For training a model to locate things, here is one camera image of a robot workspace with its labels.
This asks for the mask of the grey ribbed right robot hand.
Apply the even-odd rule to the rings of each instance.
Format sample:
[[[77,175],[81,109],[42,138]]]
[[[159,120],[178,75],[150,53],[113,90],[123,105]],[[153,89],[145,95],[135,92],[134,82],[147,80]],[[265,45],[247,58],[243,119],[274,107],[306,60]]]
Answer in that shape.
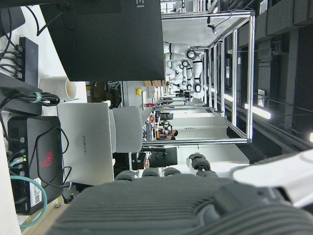
[[[149,168],[85,189],[50,235],[310,235],[313,152],[283,154],[226,175],[200,153],[193,173]]]

